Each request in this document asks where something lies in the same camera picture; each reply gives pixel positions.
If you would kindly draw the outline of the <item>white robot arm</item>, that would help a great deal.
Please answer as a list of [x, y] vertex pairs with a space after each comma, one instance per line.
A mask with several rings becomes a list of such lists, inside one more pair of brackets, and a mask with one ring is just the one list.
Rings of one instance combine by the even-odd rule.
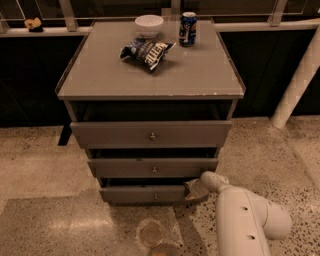
[[267, 240], [280, 240], [292, 228], [289, 212], [281, 205], [245, 188], [231, 185], [227, 177], [205, 171], [187, 181], [187, 200], [215, 192], [219, 256], [271, 256]]

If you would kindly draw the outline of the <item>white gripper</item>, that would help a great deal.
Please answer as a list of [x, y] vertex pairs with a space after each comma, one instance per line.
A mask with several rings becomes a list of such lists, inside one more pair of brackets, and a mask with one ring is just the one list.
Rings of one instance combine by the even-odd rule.
[[210, 193], [208, 188], [202, 184], [200, 179], [193, 179], [193, 180], [184, 182], [184, 185], [190, 191], [190, 194], [188, 194], [185, 197], [185, 200], [188, 202], [203, 201], [204, 196]]

